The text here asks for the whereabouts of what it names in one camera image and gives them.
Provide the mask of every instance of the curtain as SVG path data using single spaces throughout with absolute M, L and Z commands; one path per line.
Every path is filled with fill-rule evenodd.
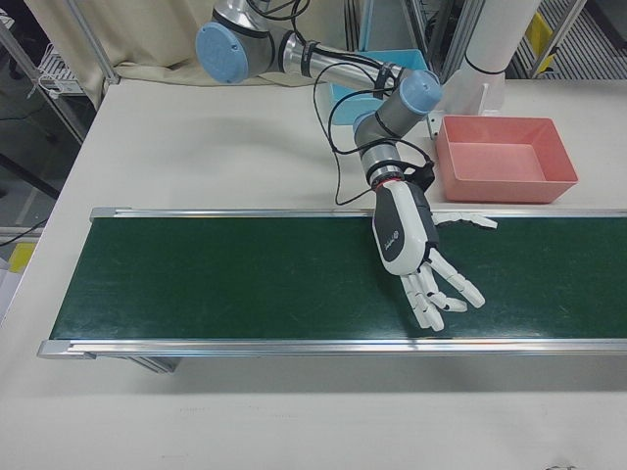
M 214 3 L 215 0 L 80 0 L 78 5 L 120 76 L 212 86 L 217 83 L 198 64 L 194 41 L 198 28 L 211 19 Z M 104 76 L 65 1 L 26 0 L 26 4 L 98 107 L 106 92 Z M 343 12 L 344 2 L 340 0 L 312 0 L 298 19 L 298 28 L 307 38 L 344 48 Z M 290 28 L 289 23 L 283 26 Z M 297 75 L 268 73 L 244 84 L 269 82 L 300 85 L 311 81 Z

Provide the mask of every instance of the pink tray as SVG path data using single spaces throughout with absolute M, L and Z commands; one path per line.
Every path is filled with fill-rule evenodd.
M 450 201 L 551 203 L 578 181 L 548 118 L 444 116 L 436 147 Z

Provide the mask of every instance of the white pillar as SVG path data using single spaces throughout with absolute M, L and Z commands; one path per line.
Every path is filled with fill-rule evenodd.
M 439 111 L 447 115 L 497 112 L 505 100 L 505 68 L 541 0 L 486 0 L 461 67 L 444 85 Z

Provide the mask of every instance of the metal frame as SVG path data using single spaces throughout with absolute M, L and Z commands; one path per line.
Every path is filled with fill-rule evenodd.
M 75 0 L 66 0 L 66 5 L 68 5 L 68 8 L 70 9 L 70 12 L 72 13 L 72 16 L 74 17 L 74 19 L 78 23 L 78 26 L 80 27 L 83 34 L 85 35 L 85 38 L 87 39 L 87 42 L 89 46 L 91 47 L 91 50 L 93 51 L 94 56 L 96 56 L 96 60 L 98 61 L 98 66 L 100 67 L 100 70 L 105 76 L 105 79 L 109 83 L 113 85 L 117 85 L 118 83 L 120 83 L 120 76 L 114 70 L 114 67 L 111 64 L 111 61 L 109 60 L 109 57 L 107 56 L 107 53 L 105 52 L 105 48 L 102 47 L 102 43 L 98 39 L 98 36 L 94 34 L 93 30 L 91 29 L 91 26 L 89 26 L 89 23 L 87 22 L 87 20 L 85 19 L 85 16 L 80 11 L 78 4 L 76 3 Z
M 579 17 L 579 14 L 586 6 L 586 2 L 587 0 L 571 0 L 570 4 L 566 8 L 566 11 L 564 12 L 564 15 L 561 17 L 561 20 L 559 20 L 559 24 L 553 31 L 549 42 L 545 46 L 544 50 L 540 53 L 540 55 L 536 59 L 535 64 L 529 71 L 530 78 L 536 78 L 540 74 L 540 67 L 542 66 L 542 63 L 550 54 L 554 54 L 556 52 L 559 43 L 572 28 L 573 24 Z
M 627 209 L 435 209 L 435 213 L 481 213 L 487 217 L 627 217 Z M 158 217 L 370 217 L 373 210 L 281 210 L 281 209 L 131 209 L 94 208 L 89 216 L 94 218 L 158 218 Z
M 445 210 L 435 212 L 478 212 Z M 627 210 L 488 210 L 498 217 L 627 217 Z M 96 208 L 94 218 L 135 217 L 370 217 L 372 211 L 133 210 Z M 182 357 L 260 355 L 467 355 L 467 354 L 627 354 L 627 339 L 403 339 L 403 340 L 47 340 L 43 358 L 130 359 L 154 372 L 173 372 Z
M 484 4 L 485 0 L 465 0 L 463 2 L 458 26 L 455 29 L 453 40 L 451 41 L 451 47 L 442 65 L 440 79 L 443 82 L 448 80 L 461 66 L 463 55 L 472 37 L 472 32 L 477 26 Z
M 32 85 L 41 94 L 43 99 L 50 105 L 61 122 L 66 126 L 78 143 L 82 144 L 87 135 L 87 129 L 76 117 L 73 109 L 63 99 L 53 100 L 48 93 L 39 85 L 40 72 L 32 62 L 28 54 L 24 51 L 18 40 L 13 37 L 11 31 L 2 23 L 0 24 L 0 42 L 7 49 L 9 54 L 16 60 L 20 69 L 26 74 Z

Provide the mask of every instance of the black cable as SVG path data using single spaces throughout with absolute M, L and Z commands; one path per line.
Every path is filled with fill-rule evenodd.
M 312 0 L 306 0 L 306 3 L 303 6 L 303 8 L 298 10 L 298 5 L 300 5 L 301 2 L 302 2 L 302 0 L 291 0 L 289 2 L 286 2 L 286 3 L 282 4 L 282 5 L 280 5 L 280 8 L 279 7 L 275 7 L 275 8 L 272 8 L 271 10 L 268 10 L 267 12 L 265 12 L 264 10 L 259 8 L 257 5 L 255 5 L 254 0 L 246 0 L 246 3 L 248 3 L 248 6 L 251 7 L 251 9 L 255 13 L 257 13 L 261 17 L 264 17 L 266 20 L 272 20 L 274 22 L 287 22 L 287 21 L 291 21 L 294 18 L 300 17 L 309 8 L 310 3 L 312 3 Z M 282 10 L 285 7 L 289 7 L 290 5 L 296 5 L 297 9 L 293 10 L 292 13 L 290 13 L 289 15 L 285 15 L 283 17 L 279 17 L 279 16 L 275 16 L 275 15 L 271 15 L 270 14 L 270 13 L 276 13 L 279 10 Z
M 18 117 L 0 117 L 0 122 L 4 122 L 7 120 L 24 120 L 24 119 L 28 119 L 30 118 L 32 115 L 36 115 L 37 113 L 43 111 L 43 109 L 46 107 L 46 103 L 44 103 L 43 105 L 41 105 L 39 108 L 37 108 L 35 111 L 31 111 L 30 113 L 28 113 L 27 115 L 24 116 L 18 116 Z
M 298 6 L 301 4 L 301 1 L 302 0 L 296 0 L 294 2 L 294 5 L 292 5 L 292 18 L 290 20 L 290 23 L 292 24 L 292 29 L 294 29 L 294 34 L 296 34 L 296 37 L 298 38 L 298 40 L 301 41 L 302 44 L 305 44 L 305 36 L 296 27 L 296 18 L 298 17 L 297 15 Z M 310 0 L 308 0 L 307 5 L 305 5 L 305 7 L 303 8 L 303 11 L 307 10 L 307 7 L 309 7 L 309 5 L 310 5 Z
M 316 79 L 316 83 L 313 84 L 313 93 L 315 93 L 315 90 L 317 88 L 317 84 L 319 83 L 320 77 L 329 69 L 331 69 L 332 67 L 338 66 L 338 65 L 349 65 L 349 66 L 353 66 L 356 67 L 357 69 L 360 69 L 361 71 L 363 71 L 370 79 L 372 79 L 372 77 L 370 77 L 370 75 L 368 75 L 365 70 L 363 70 L 361 67 L 356 66 L 354 64 L 350 64 L 350 63 L 344 63 L 344 64 L 332 64 L 328 67 L 326 67 L 325 69 L 322 70 L 322 72 L 320 73 L 320 75 L 317 77 Z M 363 144 L 360 145 L 358 147 L 356 147 L 355 149 L 351 149 L 351 150 L 341 150 L 339 149 L 336 145 L 335 142 L 333 141 L 333 134 L 332 134 L 332 126 L 331 123 L 333 121 L 333 116 L 335 115 L 335 112 L 337 111 L 337 109 L 342 105 L 342 103 L 344 103 L 346 100 L 349 100 L 351 98 L 353 98 L 354 96 L 358 96 L 358 95 L 364 95 L 364 94 L 370 94 L 370 93 L 376 93 L 377 91 L 393 91 L 393 88 L 383 88 L 383 89 L 368 89 L 368 90 L 360 90 L 360 91 L 355 91 L 353 93 L 349 93 L 346 96 L 343 96 L 342 98 L 340 98 L 338 100 L 338 102 L 335 104 L 335 106 L 331 109 L 331 113 L 329 114 L 329 119 L 327 122 L 327 127 L 324 130 L 324 135 L 327 137 L 328 141 L 329 141 L 329 145 L 331 146 L 331 150 L 339 155 L 351 155 L 354 154 L 356 152 L 361 152 L 361 151 L 366 151 L 376 145 L 382 144 L 382 143 L 389 143 L 389 142 L 396 142 L 396 143 L 401 143 L 404 145 L 407 145 L 408 147 L 413 148 L 414 150 L 416 150 L 420 155 L 422 155 L 422 157 L 426 160 L 426 162 L 430 165 L 433 165 L 433 161 L 431 160 L 431 157 L 429 157 L 429 155 L 422 150 L 420 147 L 418 147 L 415 144 L 412 144 L 411 142 L 400 138 L 400 137 L 384 137 L 381 139 L 377 139 L 377 140 L 373 140 L 372 142 L 368 142 L 367 144 Z M 322 119 L 319 118 L 319 114 L 318 114 L 318 122 L 320 122 L 320 125 L 322 124 Z
M 46 223 L 48 221 L 47 218 L 44 218 L 43 220 L 41 220 L 40 222 L 34 224 L 32 227 L 30 227 L 26 232 L 21 233 L 20 235 L 13 237 L 11 240 L 9 240 L 8 242 L 4 242 L 4 243 L 0 243 L 0 247 L 6 247 L 7 245 L 11 245 L 13 242 L 20 240 L 22 237 L 25 237 L 26 235 L 28 235 L 30 232 L 32 232 L 33 230 L 36 230 L 37 228 L 39 228 L 41 225 L 43 225 L 44 223 Z
M 340 193 L 340 187 L 342 184 L 342 169 L 340 166 L 340 159 L 338 157 L 338 155 L 350 155 L 356 152 L 360 152 L 362 150 L 367 150 L 371 147 L 374 147 L 376 145 L 382 144 L 382 143 L 390 143 L 390 142 L 396 142 L 396 143 L 402 143 L 405 144 L 413 149 L 415 149 L 418 153 L 420 153 L 420 155 L 422 155 L 423 158 L 425 158 L 425 165 L 433 165 L 433 161 L 431 160 L 431 158 L 429 157 L 429 155 L 424 152 L 424 150 L 422 150 L 420 147 L 418 147 L 415 144 L 412 144 L 411 142 L 408 142 L 407 140 L 404 140 L 402 138 L 395 138 L 395 137 L 389 137 L 389 138 L 382 138 L 382 139 L 377 139 L 375 141 L 372 142 L 368 142 L 367 144 L 361 145 L 356 147 L 355 149 L 349 150 L 349 151 L 343 151 L 338 149 L 338 147 L 335 145 L 335 143 L 333 142 L 333 136 L 331 133 L 331 123 L 333 121 L 333 116 L 335 114 L 335 112 L 337 111 L 337 109 L 342 105 L 342 103 L 344 103 L 346 100 L 354 97 L 354 96 L 358 96 L 358 95 L 362 95 L 362 94 L 369 94 L 369 93 L 374 93 L 377 91 L 392 91 L 393 88 L 384 88 L 384 89 L 367 89 L 367 90 L 359 90 L 359 91 L 355 91 L 353 93 L 349 93 L 348 95 L 342 97 L 340 100 L 338 100 L 338 102 L 335 104 L 335 106 L 333 107 L 333 109 L 331 110 L 331 113 L 329 114 L 329 119 L 327 122 L 326 127 L 324 126 L 324 123 L 322 122 L 322 117 L 320 116 L 320 111 L 317 105 L 317 99 L 316 99 L 316 90 L 317 90 L 317 86 L 320 83 L 320 79 L 321 77 L 326 73 L 326 71 L 328 71 L 329 69 L 333 68 L 333 67 L 338 67 L 338 66 L 350 66 L 350 67 L 355 67 L 356 69 L 361 70 L 368 78 L 370 78 L 370 81 L 372 81 L 372 84 L 374 85 L 375 80 L 369 75 L 369 73 L 367 73 L 367 71 L 365 71 L 362 67 L 356 65 L 356 64 L 352 64 L 349 62 L 344 62 L 344 63 L 336 63 L 336 64 L 331 64 L 330 66 L 327 66 L 326 68 L 324 68 L 320 74 L 317 76 L 317 78 L 315 79 L 314 83 L 313 83 L 313 108 L 315 110 L 315 116 L 317 117 L 317 121 L 320 124 L 320 128 L 322 129 L 322 133 L 324 134 L 324 136 L 326 137 L 326 141 L 329 144 L 329 147 L 331 148 L 331 152 L 333 154 L 333 157 L 335 159 L 335 165 L 337 167 L 337 186 L 335 189 L 335 204 L 337 206 L 344 206 L 347 205 L 357 199 L 359 199 L 361 196 L 365 195 L 366 193 L 372 191 L 372 189 L 367 189 L 361 193 L 359 193 L 357 196 L 347 200 L 347 201 L 338 201 L 339 198 L 339 193 Z M 396 83 L 398 82 L 398 78 L 395 77 L 395 87 L 396 88 Z
M 264 15 L 269 15 L 270 13 L 276 13 L 280 10 L 283 10 L 285 7 L 289 7 L 290 5 L 293 5 L 296 2 L 296 0 L 289 0 L 289 2 L 285 2 L 282 5 L 279 5 L 278 7 L 274 7 L 274 8 L 270 8 L 269 10 L 265 10 L 264 11 Z

